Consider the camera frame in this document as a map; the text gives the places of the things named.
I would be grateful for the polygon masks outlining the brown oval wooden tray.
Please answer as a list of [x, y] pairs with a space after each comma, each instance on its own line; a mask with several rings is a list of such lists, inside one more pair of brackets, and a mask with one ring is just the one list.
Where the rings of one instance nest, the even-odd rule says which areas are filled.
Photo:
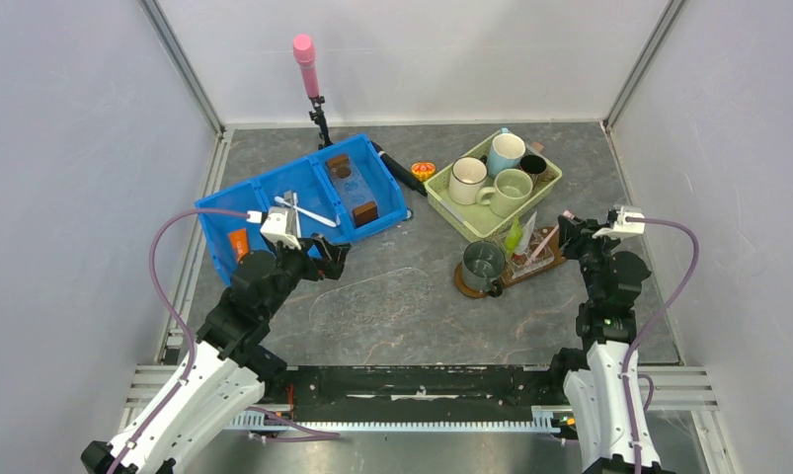
[[558, 245], [558, 235], [551, 226], [539, 227], [532, 231], [526, 249], [520, 256], [510, 254], [499, 276], [494, 277], [488, 291], [469, 287], [463, 280], [463, 264], [459, 263], [453, 272], [453, 284], [457, 290], [473, 299], [487, 296], [497, 297], [513, 285], [544, 274], [566, 262]]

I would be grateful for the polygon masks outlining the white toothpaste tube red cap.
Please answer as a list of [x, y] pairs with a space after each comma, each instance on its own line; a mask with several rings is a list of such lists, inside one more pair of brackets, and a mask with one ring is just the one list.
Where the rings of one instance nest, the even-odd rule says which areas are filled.
[[538, 211], [535, 210], [521, 227], [521, 237], [514, 250], [514, 256], [517, 258], [523, 258], [527, 253], [529, 242], [534, 230], [537, 213]]

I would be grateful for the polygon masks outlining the clear plastic toothbrush holder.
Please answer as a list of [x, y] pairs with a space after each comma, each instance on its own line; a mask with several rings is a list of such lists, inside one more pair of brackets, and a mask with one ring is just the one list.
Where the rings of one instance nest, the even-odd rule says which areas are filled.
[[562, 265], [565, 258], [558, 246], [558, 236], [552, 227], [534, 230], [521, 255], [506, 251], [506, 264], [501, 273], [502, 286], [509, 287]]

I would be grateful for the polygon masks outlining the grey toothbrush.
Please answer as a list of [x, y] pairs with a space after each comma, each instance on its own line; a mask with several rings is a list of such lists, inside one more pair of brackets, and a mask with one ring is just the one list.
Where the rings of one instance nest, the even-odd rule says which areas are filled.
[[295, 191], [287, 191], [283, 194], [283, 199], [285, 201], [284, 205], [290, 209], [291, 230], [295, 237], [301, 238], [300, 219], [296, 210], [297, 193]]

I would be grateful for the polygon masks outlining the green toothpaste tube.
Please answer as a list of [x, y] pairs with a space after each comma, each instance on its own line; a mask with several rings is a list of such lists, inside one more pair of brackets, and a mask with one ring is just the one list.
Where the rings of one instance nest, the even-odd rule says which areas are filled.
[[521, 235], [522, 235], [522, 231], [520, 227], [519, 218], [516, 217], [513, 220], [510, 230], [504, 239], [504, 250], [508, 257], [511, 257], [515, 253], [515, 248], [517, 247], [521, 239]]

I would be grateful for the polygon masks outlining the dark grey mug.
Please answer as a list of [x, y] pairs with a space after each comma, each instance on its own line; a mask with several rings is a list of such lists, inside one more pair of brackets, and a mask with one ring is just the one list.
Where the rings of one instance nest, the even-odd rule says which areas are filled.
[[463, 252], [461, 280], [469, 290], [498, 297], [503, 294], [501, 276], [505, 267], [506, 256], [498, 245], [474, 242]]

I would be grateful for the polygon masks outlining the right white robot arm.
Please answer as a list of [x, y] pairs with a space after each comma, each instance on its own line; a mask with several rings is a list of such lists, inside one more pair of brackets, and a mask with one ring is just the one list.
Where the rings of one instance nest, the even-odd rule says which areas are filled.
[[562, 256], [579, 264], [587, 300], [576, 332], [582, 348], [551, 361], [547, 387], [570, 403], [586, 473], [661, 473], [639, 386], [634, 303], [651, 272], [636, 254], [615, 248], [625, 232], [617, 214], [605, 223], [570, 213], [558, 219]]

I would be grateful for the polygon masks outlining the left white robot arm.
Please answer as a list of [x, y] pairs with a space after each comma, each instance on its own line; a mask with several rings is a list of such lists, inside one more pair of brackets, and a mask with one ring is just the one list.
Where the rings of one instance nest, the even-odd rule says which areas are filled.
[[279, 400], [287, 365], [262, 345], [271, 320], [301, 281], [339, 279], [350, 249], [314, 234], [244, 255], [162, 389], [112, 440], [84, 449], [86, 471], [182, 473], [236, 416]]

